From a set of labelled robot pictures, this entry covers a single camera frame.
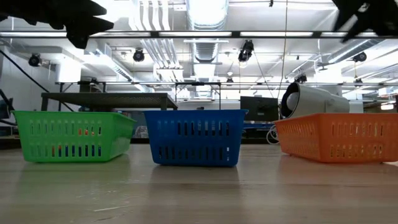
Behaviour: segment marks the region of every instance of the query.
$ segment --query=cable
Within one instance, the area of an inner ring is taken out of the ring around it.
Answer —
[[[39,86],[42,90],[44,90],[46,93],[49,93],[49,91],[44,88],[40,83],[38,83],[36,80],[34,80],[30,75],[28,75],[28,73],[26,73],[12,58],[10,58],[6,53],[4,53],[2,50],[0,50],[0,54],[2,54],[3,56],[5,56],[8,61],[10,61],[15,67],[18,68],[19,71],[21,71],[28,79],[30,79],[32,82],[34,82],[37,86]],[[74,111],[72,108],[70,108],[67,104],[62,103],[63,105],[65,105],[70,111]]]
[[[267,88],[268,88],[268,90],[269,90],[269,93],[271,94],[271,97],[273,97],[273,98],[274,98],[274,95],[272,94],[272,91],[271,91],[271,89],[270,89],[270,88],[269,88],[269,86],[268,86],[268,83],[267,83],[266,77],[264,76],[264,74],[263,74],[263,72],[262,72],[262,69],[261,69],[261,66],[260,66],[259,59],[257,58],[257,54],[256,54],[256,52],[255,52],[255,51],[253,51],[253,54],[254,54],[254,56],[256,57],[257,64],[259,65],[259,68],[260,68],[260,72],[261,72],[262,78],[264,79],[264,82],[265,82],[265,83],[266,83],[266,85],[267,85]]]
[[[277,142],[275,142],[275,143],[270,142],[270,140],[268,139],[268,136],[270,136],[270,135]],[[276,131],[276,126],[275,125],[273,125],[270,128],[270,130],[267,132],[266,139],[267,139],[268,144],[273,144],[273,145],[279,144],[278,132]]]
[[[279,89],[278,89],[278,97],[279,99],[279,94],[280,94],[280,88],[282,87],[282,82],[284,81],[284,69],[285,69],[285,53],[286,53],[286,33],[287,33],[287,2],[289,0],[286,0],[286,12],[285,12],[285,44],[284,44],[284,60],[282,61],[282,74],[280,78],[280,83],[279,83]]]

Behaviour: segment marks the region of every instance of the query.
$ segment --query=ceiling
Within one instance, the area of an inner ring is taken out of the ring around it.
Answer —
[[[131,3],[128,0],[96,0],[108,9],[108,15],[105,19],[115,22],[114,30],[131,30],[128,17],[131,15]],[[331,30],[336,13],[336,7],[331,0],[293,0],[288,2],[287,20],[285,20],[286,1],[275,0],[274,7],[269,7],[269,1],[247,1],[247,0],[229,0],[228,17],[225,30]],[[187,16],[184,0],[169,1],[169,23],[173,30],[187,30]],[[349,21],[343,30],[347,30],[353,20]],[[0,30],[51,30],[47,24],[38,24],[30,26],[20,19],[8,19],[0,23]],[[227,73],[232,72],[235,82],[267,82],[287,81],[285,76],[292,73],[298,66],[312,56],[321,54],[328,55],[336,52],[345,45],[340,43],[339,39],[254,39],[255,54],[249,59],[247,67],[241,68],[238,63],[238,52],[244,43],[244,39],[224,39],[228,43],[220,44],[218,48],[215,80],[225,82]],[[129,70],[134,77],[139,80],[151,81],[153,78],[154,61],[146,54],[143,62],[134,62],[132,55],[136,48],[142,48],[139,39],[105,39],[104,40],[113,50],[113,59]],[[60,46],[81,60],[90,63],[97,69],[85,69],[83,75],[97,77],[99,80],[112,80],[116,74],[100,63],[95,63],[87,58],[87,54],[72,46],[67,39],[15,39],[14,46]],[[192,53],[190,45],[183,42],[183,39],[174,40],[178,60],[183,67],[183,77],[191,81],[194,77],[192,69]],[[332,71],[341,70],[342,79],[346,82],[352,82],[354,76],[361,76],[371,72],[376,72],[385,67],[395,64],[392,60],[398,53],[398,40],[385,40],[373,48],[365,50],[368,60],[363,63],[357,63],[354,69],[353,62],[341,62],[334,66]],[[318,82],[317,77],[322,72],[310,68],[306,71],[309,82]],[[328,78],[333,82],[333,72],[327,72]],[[289,76],[292,81],[295,75]],[[383,82],[397,77],[396,71],[383,73],[367,82]],[[250,89],[250,86],[228,86],[227,88]],[[133,86],[114,86],[113,91],[136,91]],[[167,91],[167,88],[159,88],[157,91]],[[367,93],[377,90],[377,88],[368,88],[358,93]]]

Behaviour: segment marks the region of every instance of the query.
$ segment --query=air duct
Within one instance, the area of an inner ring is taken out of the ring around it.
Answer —
[[[222,30],[228,14],[228,0],[186,0],[188,25],[191,30]],[[217,43],[193,43],[195,75],[211,81],[216,65],[214,62],[218,54]]]
[[[350,59],[354,57],[355,55],[364,52],[367,49],[370,49],[371,47],[374,47],[377,44],[380,44],[381,42],[385,41],[385,39],[371,39],[371,40],[354,40],[350,44],[345,45],[343,48],[337,50],[336,52],[330,54],[329,56],[322,57],[323,63],[326,65],[330,63],[339,63],[344,60]],[[293,69],[290,74],[288,74],[286,77],[290,75],[299,75],[297,71],[306,71],[316,65],[311,62],[311,60],[318,60],[320,59],[320,55],[314,55],[307,62],[304,62],[297,68]]]
[[[385,41],[384,39],[371,39],[371,40],[355,40],[351,44],[339,49],[335,53],[329,55],[328,63],[339,63],[344,60],[350,59],[355,55],[364,52],[371,47]]]

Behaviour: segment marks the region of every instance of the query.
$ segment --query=desk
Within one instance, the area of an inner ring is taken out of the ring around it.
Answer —
[[[167,167],[148,145],[104,164],[0,151],[2,223],[397,223],[398,167],[326,165],[243,146],[235,168]]]

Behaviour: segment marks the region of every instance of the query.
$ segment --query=orange object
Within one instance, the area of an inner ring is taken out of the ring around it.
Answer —
[[[287,154],[319,162],[398,161],[398,114],[323,113],[275,125]]]

